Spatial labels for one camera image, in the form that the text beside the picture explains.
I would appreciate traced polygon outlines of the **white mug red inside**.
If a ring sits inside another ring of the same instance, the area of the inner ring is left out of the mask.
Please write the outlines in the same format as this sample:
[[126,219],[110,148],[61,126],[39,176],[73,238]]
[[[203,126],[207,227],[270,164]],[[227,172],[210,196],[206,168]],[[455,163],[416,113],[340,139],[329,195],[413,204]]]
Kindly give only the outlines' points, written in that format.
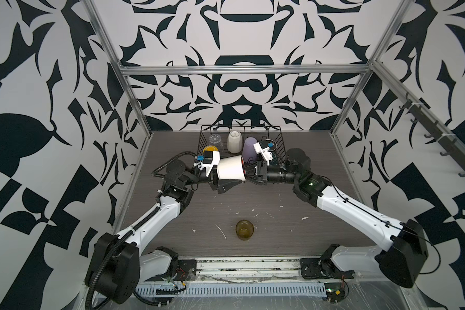
[[219,180],[245,181],[244,160],[240,155],[222,158],[219,161],[216,170]]

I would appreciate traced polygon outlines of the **lilac cup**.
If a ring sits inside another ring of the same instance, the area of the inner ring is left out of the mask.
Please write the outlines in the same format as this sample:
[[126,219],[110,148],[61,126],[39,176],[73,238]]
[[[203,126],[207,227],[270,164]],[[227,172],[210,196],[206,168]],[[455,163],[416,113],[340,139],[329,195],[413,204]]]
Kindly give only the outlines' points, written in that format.
[[256,143],[258,140],[252,136],[247,137],[244,141],[242,157],[246,164],[251,164],[257,160],[257,152],[254,149]]

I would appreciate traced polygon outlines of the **yellow mug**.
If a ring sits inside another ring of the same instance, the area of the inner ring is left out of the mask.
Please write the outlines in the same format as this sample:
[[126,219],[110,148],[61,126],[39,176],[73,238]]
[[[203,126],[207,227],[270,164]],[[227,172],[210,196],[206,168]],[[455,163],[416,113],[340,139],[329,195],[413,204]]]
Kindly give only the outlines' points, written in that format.
[[204,147],[203,152],[218,152],[218,147],[215,145],[208,145]]

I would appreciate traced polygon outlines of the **cream white cup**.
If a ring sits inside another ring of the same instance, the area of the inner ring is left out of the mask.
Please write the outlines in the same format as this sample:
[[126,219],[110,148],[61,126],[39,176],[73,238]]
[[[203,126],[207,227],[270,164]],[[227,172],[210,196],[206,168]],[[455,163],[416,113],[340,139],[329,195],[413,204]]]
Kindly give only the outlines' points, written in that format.
[[237,130],[231,131],[227,137],[227,150],[231,154],[240,153],[242,151],[242,142],[242,134]]

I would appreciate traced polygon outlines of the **olive glass cup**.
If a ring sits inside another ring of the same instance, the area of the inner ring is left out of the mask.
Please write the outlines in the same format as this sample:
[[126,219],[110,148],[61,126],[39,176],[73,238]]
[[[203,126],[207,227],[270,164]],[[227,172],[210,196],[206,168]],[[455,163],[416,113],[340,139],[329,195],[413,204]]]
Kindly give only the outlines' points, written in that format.
[[236,235],[240,240],[249,240],[254,234],[254,225],[249,220],[240,220],[235,227]]

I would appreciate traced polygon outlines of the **clear glass cup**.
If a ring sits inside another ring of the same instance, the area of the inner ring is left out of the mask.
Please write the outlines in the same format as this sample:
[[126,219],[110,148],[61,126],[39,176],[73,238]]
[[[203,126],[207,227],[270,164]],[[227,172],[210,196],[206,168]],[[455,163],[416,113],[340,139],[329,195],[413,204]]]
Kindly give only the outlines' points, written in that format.
[[223,151],[223,141],[219,134],[211,134],[209,136],[209,145],[216,147],[219,151]]

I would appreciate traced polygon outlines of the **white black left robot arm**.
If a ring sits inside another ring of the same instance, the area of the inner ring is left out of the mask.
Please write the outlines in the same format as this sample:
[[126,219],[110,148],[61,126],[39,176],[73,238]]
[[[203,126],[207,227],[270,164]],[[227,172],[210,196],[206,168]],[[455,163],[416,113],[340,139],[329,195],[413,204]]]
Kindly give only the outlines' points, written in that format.
[[152,175],[163,180],[156,203],[127,228],[114,235],[105,233],[96,242],[85,276],[85,309],[101,309],[109,302],[122,304],[130,297],[148,306],[168,305],[170,298],[145,298],[136,288],[141,280],[155,276],[172,278],[178,255],[164,247],[147,255],[142,251],[183,213],[201,183],[222,194],[245,182],[245,163],[242,156],[222,158],[218,151],[184,151],[161,164]]

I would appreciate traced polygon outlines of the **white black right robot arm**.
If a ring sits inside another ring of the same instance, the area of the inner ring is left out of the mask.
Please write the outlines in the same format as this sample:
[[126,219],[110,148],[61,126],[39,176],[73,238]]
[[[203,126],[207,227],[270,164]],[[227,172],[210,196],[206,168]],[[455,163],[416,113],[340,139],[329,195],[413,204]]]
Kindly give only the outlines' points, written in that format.
[[302,200],[345,221],[366,235],[371,247],[333,244],[304,278],[346,278],[355,271],[381,273],[402,288],[412,288],[428,257],[423,227],[414,220],[401,222],[343,193],[328,177],[311,171],[311,160],[302,149],[290,149],[283,165],[265,160],[247,164],[245,177],[257,185],[287,183]]

